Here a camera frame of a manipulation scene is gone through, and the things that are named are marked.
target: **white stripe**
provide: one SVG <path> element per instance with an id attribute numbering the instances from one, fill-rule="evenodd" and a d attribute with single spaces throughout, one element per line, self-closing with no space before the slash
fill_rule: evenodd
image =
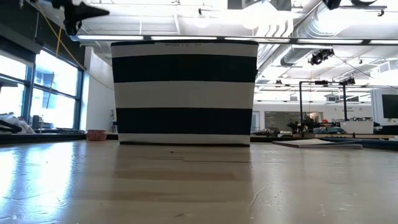
<path id="1" fill-rule="evenodd" d="M 250 135 L 119 134 L 119 141 L 168 144 L 250 144 Z"/>
<path id="2" fill-rule="evenodd" d="M 117 108 L 252 109 L 254 83 L 115 83 L 114 94 Z"/>
<path id="3" fill-rule="evenodd" d="M 155 43 L 112 46 L 112 57 L 132 57 L 147 55 L 230 55 L 257 57 L 257 45 L 227 43 Z"/>

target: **striped box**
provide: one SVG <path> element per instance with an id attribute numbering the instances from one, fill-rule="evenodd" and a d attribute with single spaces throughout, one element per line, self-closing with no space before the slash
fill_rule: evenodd
<path id="1" fill-rule="evenodd" d="M 248 145 L 257 47 L 235 40 L 113 43 L 119 141 Z"/>

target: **black metal stand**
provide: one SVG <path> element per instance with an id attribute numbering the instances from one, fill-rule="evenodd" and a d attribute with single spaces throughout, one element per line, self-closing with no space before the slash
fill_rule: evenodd
<path id="1" fill-rule="evenodd" d="M 328 84 L 333 84 L 333 83 L 337 83 L 339 84 L 339 86 L 342 86 L 343 88 L 343 103 L 344 103 L 344 120 L 347 121 L 347 99 L 346 99 L 346 85 L 345 84 L 341 84 L 340 82 L 327 82 L 327 81 L 314 81 L 314 82 L 310 82 L 310 81 L 301 81 L 299 82 L 299 92 L 300 92 L 300 124 L 303 123 L 303 98 L 302 98 L 302 84 L 303 83 L 314 83 L 317 85 L 328 85 Z"/>

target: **orange bowl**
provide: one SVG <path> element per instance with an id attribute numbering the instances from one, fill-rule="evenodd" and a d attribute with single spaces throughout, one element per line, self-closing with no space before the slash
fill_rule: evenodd
<path id="1" fill-rule="evenodd" d="M 105 141 L 106 131 L 105 130 L 88 130 L 86 138 L 89 141 Z"/>

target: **black cable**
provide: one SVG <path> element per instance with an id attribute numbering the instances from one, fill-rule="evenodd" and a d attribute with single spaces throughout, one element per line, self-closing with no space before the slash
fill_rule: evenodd
<path id="1" fill-rule="evenodd" d="M 360 69 L 356 68 L 355 66 L 353 66 L 353 65 L 350 65 L 348 62 L 344 61 L 344 60 L 343 60 L 343 59 L 341 59 L 339 56 L 335 55 L 335 57 L 336 57 L 336 58 L 338 58 L 338 59 L 340 59 L 342 62 L 344 62 L 346 65 L 350 66 L 351 68 L 353 68 L 353 69 L 355 69 L 355 70 L 357 70 L 357 71 L 361 72 L 362 74 L 364 74 L 364 75 L 366 75 L 366 76 L 368 76 L 368 77 L 370 77 L 370 78 L 373 78 L 372 76 L 370 76 L 370 75 L 368 75 L 368 74 L 364 73 L 362 70 L 360 70 Z"/>

